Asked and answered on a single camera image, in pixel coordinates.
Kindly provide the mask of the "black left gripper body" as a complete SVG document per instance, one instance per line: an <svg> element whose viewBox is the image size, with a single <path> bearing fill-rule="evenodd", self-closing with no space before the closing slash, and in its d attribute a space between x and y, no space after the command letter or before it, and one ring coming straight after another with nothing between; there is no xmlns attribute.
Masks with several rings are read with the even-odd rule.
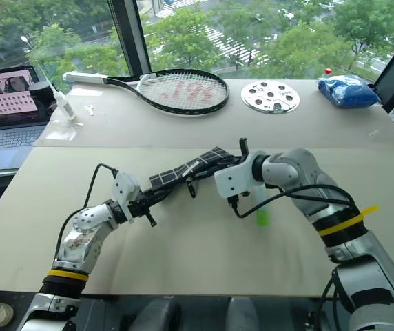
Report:
<svg viewBox="0 0 394 331"><path fill-rule="evenodd" d="M154 195L140 193L134 201L129 203L128 208L133 218L147 217L151 227L155 227L157 222L149 210L154 204L156 204Z"/></svg>

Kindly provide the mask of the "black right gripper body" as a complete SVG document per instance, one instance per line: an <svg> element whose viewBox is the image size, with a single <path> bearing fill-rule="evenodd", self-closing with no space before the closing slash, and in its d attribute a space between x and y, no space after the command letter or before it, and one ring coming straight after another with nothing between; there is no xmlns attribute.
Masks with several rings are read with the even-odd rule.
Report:
<svg viewBox="0 0 394 331"><path fill-rule="evenodd" d="M239 147L240 147L240 155L231 155L226 161L227 168L232 168L234 166L240 165L242 162L246 160L246 158L249 156L249 146L248 146L248 141L246 137L241 137L238 140Z"/></svg>

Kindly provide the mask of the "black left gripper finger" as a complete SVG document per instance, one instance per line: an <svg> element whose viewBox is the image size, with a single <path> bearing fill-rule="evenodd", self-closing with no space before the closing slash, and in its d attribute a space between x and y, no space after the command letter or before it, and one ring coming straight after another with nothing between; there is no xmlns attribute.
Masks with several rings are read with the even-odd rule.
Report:
<svg viewBox="0 0 394 331"><path fill-rule="evenodd" d="M179 179L179 180L172 181L171 183L161 183L160 179L153 179L152 180L152 187L156 187L156 186L160 186L160 185L173 185L174 189L169 194L169 195L171 195L173 192L177 191L180 187L183 187L186 184L186 182L187 182L187 179ZM155 205L157 203L160 203L163 200L152 200L152 204Z"/></svg>
<svg viewBox="0 0 394 331"><path fill-rule="evenodd" d="M160 185L152 187L147 190L147 198L149 200L163 200L172 192L173 189L173 185Z"/></svg>

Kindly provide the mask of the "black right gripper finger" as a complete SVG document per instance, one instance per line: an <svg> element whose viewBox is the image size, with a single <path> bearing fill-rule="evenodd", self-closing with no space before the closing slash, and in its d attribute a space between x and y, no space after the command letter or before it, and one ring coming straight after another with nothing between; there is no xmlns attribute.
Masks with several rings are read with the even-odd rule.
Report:
<svg viewBox="0 0 394 331"><path fill-rule="evenodd" d="M200 163L196 169L197 170L209 170L215 168L217 170L228 168L230 166L235 166L239 163L239 157L226 157L222 159L216 159L215 161L210 161L209 163Z"/></svg>
<svg viewBox="0 0 394 331"><path fill-rule="evenodd" d="M199 170L196 172L190 172L189 174L185 175L186 179L191 179L192 181L197 181L201 179L205 179L208 177L213 176L217 171L221 171L224 169L230 168L230 165L228 166L213 166L210 168L207 168L205 170Z"/></svg>

